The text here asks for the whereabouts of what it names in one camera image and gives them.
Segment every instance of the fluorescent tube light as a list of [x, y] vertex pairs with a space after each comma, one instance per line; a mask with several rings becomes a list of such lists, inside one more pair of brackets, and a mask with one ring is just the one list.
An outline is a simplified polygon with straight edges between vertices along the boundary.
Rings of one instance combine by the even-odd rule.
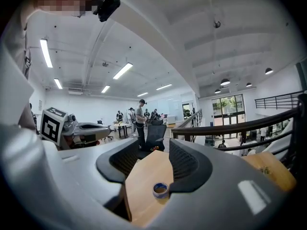
[[143, 93], [143, 94], [139, 94], [138, 97], [140, 97], [140, 96], [142, 96], [142, 95], [146, 95], [146, 94], [148, 94], [148, 92]]
[[105, 93], [109, 88], [110, 88], [110, 86], [107, 85], [107, 86], [101, 91], [101, 93]]
[[49, 50], [48, 50], [48, 42], [47, 39], [41, 39], [40, 40], [40, 45], [42, 47], [43, 55], [45, 58], [45, 62], [49, 68], [53, 68], [50, 55], [49, 55]]
[[128, 71], [133, 65], [131, 63], [127, 63], [115, 76], [113, 79], [119, 79], [121, 75], [123, 75], [126, 71]]
[[169, 85], [163, 86], [163, 87], [161, 87], [161, 88], [157, 88], [157, 90], [164, 89], [164, 88], [169, 87], [169, 86], [172, 86], [172, 85], [169, 84]]
[[57, 86], [60, 90], [63, 89], [58, 79], [54, 79], [54, 82], [56, 82], [56, 84], [57, 84]]

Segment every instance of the black pants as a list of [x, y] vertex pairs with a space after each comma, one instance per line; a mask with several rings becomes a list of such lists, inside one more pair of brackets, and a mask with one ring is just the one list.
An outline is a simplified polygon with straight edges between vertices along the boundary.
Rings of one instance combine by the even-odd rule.
[[136, 129], [138, 130], [139, 134], [139, 145], [141, 146], [142, 150], [146, 150], [146, 145], [145, 145], [145, 134], [144, 134], [144, 124], [139, 124], [136, 123]]

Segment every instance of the black padded rim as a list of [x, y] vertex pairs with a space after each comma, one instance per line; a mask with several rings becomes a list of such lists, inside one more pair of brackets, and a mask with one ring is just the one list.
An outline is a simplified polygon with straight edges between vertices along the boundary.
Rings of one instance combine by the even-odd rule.
[[169, 160], [174, 174], [174, 182], [169, 187], [170, 194], [194, 192], [212, 174], [213, 166], [204, 154], [173, 138], [169, 140]]
[[134, 138], [101, 154], [96, 160], [96, 168], [109, 182], [124, 184], [138, 160], [138, 149], [138, 139]]

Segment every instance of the pendant light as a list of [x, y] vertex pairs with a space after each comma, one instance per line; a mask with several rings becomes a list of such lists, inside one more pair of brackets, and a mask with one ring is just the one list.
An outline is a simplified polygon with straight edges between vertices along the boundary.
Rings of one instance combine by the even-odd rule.
[[223, 80], [221, 81], [221, 85], [222, 85], [222, 86], [227, 85], [227, 84], [230, 84], [229, 79], [223, 79]]
[[270, 74], [272, 72], [273, 72], [273, 70], [271, 68], [266, 68], [265, 75], [268, 75], [268, 74]]

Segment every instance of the round wooden table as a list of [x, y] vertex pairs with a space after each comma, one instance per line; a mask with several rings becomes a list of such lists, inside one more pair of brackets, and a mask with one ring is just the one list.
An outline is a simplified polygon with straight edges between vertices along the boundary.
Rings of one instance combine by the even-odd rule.
[[[130, 124], [126, 124], [126, 123], [114, 124], [114, 127], [118, 127], [118, 134], [119, 134], [120, 139], [125, 139], [125, 138], [128, 137], [127, 126], [129, 126], [129, 125]], [[124, 130], [124, 138], [122, 138], [121, 135], [120, 135], [120, 127], [122, 127], [122, 129]]]

